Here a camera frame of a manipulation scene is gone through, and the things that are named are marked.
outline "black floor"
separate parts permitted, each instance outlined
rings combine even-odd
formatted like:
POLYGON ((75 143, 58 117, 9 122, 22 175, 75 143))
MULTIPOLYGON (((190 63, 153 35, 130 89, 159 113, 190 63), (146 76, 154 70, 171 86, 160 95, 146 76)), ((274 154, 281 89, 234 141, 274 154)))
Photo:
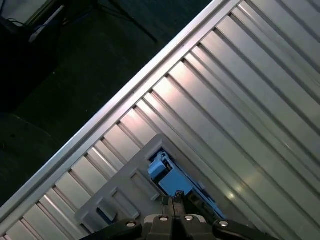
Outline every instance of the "black floor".
MULTIPOLYGON (((57 69, 15 112, 0 115, 0 206, 210 0, 117 2, 158 42, 132 22, 97 10, 62 29, 57 69)), ((68 14, 88 6, 89 0, 74 1, 68 14)))

